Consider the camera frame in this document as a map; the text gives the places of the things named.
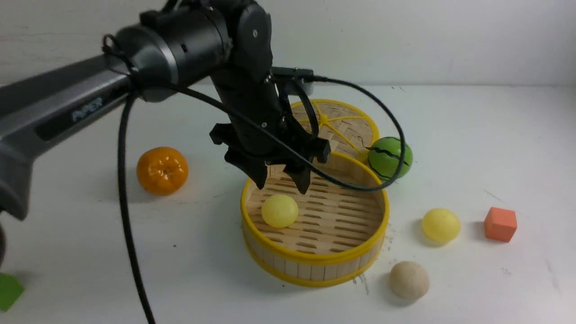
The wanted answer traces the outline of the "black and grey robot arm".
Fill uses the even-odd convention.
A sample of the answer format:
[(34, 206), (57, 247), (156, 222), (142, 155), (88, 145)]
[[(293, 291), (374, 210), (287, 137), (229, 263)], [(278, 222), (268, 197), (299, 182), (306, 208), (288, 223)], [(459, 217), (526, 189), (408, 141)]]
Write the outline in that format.
[(272, 66), (271, 16), (253, 0), (169, 0), (103, 38), (102, 54), (1, 88), (1, 211), (27, 217), (35, 160), (124, 103), (158, 103), (209, 77), (229, 124), (210, 138), (262, 189), (282, 165), (298, 191), (329, 142), (297, 122), (288, 95), (309, 103), (313, 70)]

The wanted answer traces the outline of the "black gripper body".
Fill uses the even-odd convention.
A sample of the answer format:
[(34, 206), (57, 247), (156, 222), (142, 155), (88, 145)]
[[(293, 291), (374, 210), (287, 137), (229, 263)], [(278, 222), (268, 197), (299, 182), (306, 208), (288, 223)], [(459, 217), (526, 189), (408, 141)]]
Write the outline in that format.
[(308, 68), (274, 67), (259, 81), (237, 68), (215, 72), (211, 80), (230, 122), (216, 124), (210, 138), (216, 145), (227, 145), (235, 161), (326, 162), (330, 145), (319, 137), (309, 98), (313, 78)]

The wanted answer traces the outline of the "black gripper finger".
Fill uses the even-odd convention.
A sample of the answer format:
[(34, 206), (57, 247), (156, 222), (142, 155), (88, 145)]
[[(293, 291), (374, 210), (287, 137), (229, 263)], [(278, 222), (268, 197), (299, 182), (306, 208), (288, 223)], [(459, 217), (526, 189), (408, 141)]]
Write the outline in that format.
[(288, 163), (284, 167), (283, 172), (290, 176), (301, 194), (307, 193), (311, 183), (311, 170), (309, 167), (296, 163)]
[(259, 157), (253, 157), (239, 150), (228, 150), (225, 161), (244, 172), (257, 186), (262, 189), (267, 180), (268, 167)]

